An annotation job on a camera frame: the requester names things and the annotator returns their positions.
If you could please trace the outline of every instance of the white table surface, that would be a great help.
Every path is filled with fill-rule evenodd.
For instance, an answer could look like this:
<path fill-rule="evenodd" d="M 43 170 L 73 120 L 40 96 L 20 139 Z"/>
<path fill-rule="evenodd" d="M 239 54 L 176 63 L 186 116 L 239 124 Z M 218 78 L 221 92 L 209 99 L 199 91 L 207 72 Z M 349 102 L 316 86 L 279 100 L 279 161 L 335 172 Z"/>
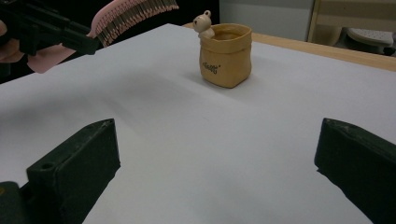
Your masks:
<path fill-rule="evenodd" d="M 323 118 L 396 142 L 396 74 L 253 43 L 234 89 L 200 75 L 199 39 L 165 25 L 0 85 L 0 181 L 116 121 L 121 168 L 84 223 L 371 223 L 314 164 Z"/>

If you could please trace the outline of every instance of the wall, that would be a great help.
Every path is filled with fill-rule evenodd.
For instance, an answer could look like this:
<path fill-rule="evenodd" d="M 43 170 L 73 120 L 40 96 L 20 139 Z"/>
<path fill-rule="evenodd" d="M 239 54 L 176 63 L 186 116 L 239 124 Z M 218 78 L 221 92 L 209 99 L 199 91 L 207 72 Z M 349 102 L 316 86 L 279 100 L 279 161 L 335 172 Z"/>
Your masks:
<path fill-rule="evenodd" d="M 250 26 L 253 32 L 307 39 L 314 0 L 219 0 L 220 22 Z"/>

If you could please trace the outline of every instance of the wooden table edge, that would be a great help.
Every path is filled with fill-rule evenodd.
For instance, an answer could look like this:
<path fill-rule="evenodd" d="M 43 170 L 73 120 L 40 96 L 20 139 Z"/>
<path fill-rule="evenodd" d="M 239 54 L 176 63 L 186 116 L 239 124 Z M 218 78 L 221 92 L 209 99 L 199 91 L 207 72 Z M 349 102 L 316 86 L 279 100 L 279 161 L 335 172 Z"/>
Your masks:
<path fill-rule="evenodd" d="M 187 28 L 192 28 L 192 23 L 183 25 Z M 319 44 L 308 43 L 299 40 L 292 40 L 283 37 L 252 34 L 252 39 L 255 42 L 277 46 L 285 49 L 294 49 L 306 53 L 311 53 L 319 56 L 342 60 L 350 63 L 358 63 L 375 68 L 385 69 L 396 72 L 396 58 L 356 51 L 352 49 L 339 49 L 331 46 L 324 46 Z"/>

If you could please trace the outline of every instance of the bear figurine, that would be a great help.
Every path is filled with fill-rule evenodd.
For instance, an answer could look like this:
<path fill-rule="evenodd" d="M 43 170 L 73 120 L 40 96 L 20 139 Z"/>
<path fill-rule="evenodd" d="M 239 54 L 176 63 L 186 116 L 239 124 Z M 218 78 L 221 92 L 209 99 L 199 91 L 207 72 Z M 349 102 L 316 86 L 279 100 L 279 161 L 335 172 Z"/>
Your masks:
<path fill-rule="evenodd" d="M 197 16 L 193 22 L 192 26 L 194 31 L 198 33 L 198 37 L 200 38 L 212 38 L 215 35 L 215 32 L 211 28 L 212 20 L 210 20 L 211 12 L 206 10 L 204 14 Z"/>

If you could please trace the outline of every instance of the tan paper bag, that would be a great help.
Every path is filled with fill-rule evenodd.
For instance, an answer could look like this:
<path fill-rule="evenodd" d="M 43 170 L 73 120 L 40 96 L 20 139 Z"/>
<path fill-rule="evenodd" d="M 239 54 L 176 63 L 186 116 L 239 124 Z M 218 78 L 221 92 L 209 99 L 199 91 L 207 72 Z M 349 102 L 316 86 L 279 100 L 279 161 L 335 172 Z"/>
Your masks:
<path fill-rule="evenodd" d="M 213 38 L 201 38 L 201 74 L 213 84 L 233 88 L 251 72 L 251 29 L 232 23 L 213 25 L 212 29 Z"/>

